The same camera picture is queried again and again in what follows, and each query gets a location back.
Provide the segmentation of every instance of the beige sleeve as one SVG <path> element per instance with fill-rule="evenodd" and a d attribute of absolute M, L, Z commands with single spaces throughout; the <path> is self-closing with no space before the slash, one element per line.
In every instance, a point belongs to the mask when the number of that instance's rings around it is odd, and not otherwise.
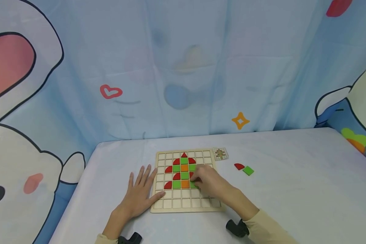
<path fill-rule="evenodd" d="M 118 239 L 116 240 L 109 240 L 106 236 L 102 234 L 98 234 L 98 237 L 96 237 L 95 244 L 117 244 Z"/>
<path fill-rule="evenodd" d="M 249 238 L 256 244 L 298 244 L 275 220 L 263 210 L 250 220 L 244 221 L 249 229 Z"/>

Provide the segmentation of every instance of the wooden puzzle board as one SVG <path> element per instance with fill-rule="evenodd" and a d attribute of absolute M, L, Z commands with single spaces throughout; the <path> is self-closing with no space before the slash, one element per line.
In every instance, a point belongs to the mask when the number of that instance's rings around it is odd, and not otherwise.
<path fill-rule="evenodd" d="M 212 149 L 157 152 L 157 175 L 153 182 L 152 195 L 163 190 L 166 194 L 150 207 L 150 212 L 225 211 L 223 203 L 209 197 L 190 182 L 196 165 L 209 165 L 216 169 L 215 161 Z"/>

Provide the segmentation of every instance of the green square tile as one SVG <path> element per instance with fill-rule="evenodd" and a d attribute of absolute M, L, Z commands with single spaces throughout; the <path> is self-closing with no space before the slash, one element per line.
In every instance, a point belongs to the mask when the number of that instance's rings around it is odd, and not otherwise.
<path fill-rule="evenodd" d="M 253 169 L 251 169 L 250 167 L 246 166 L 243 171 L 247 174 L 247 175 L 252 175 L 252 173 L 254 172 Z"/>
<path fill-rule="evenodd" d="M 180 164 L 188 164 L 188 158 L 180 158 Z"/>
<path fill-rule="evenodd" d="M 172 181 L 172 189 L 180 189 L 180 180 Z"/>
<path fill-rule="evenodd" d="M 190 164 L 189 166 L 188 166 L 188 170 L 189 171 L 195 171 L 195 168 L 196 168 L 196 164 Z"/>
<path fill-rule="evenodd" d="M 173 165 L 172 172 L 180 172 L 180 165 Z"/>
<path fill-rule="evenodd" d="M 199 188 L 196 185 L 194 185 L 194 182 L 190 181 L 190 188 Z"/>
<path fill-rule="evenodd" d="M 190 178 L 190 176 L 188 175 L 188 172 L 181 172 L 180 173 L 180 178 L 182 180 L 188 180 Z"/>

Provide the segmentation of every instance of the orange square tile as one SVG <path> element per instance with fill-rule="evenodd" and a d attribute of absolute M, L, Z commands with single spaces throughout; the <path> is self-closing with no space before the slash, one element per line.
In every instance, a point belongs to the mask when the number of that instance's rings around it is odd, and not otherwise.
<path fill-rule="evenodd" d="M 190 188 L 190 181 L 182 180 L 182 188 Z"/>
<path fill-rule="evenodd" d="M 188 171 L 188 165 L 187 164 L 180 165 L 180 171 L 182 172 Z"/>

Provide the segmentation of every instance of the bunny ear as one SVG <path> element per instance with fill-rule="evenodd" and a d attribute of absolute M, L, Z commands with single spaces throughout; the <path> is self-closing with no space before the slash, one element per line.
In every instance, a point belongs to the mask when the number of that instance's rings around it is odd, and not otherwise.
<path fill-rule="evenodd" d="M 1 0 L 0 4 L 1 121 L 42 88 L 62 62 L 63 48 L 49 20 L 32 3 Z"/>
<path fill-rule="evenodd" d="M 27 77 L 34 66 L 35 55 L 23 36 L 0 33 L 0 97 Z"/>

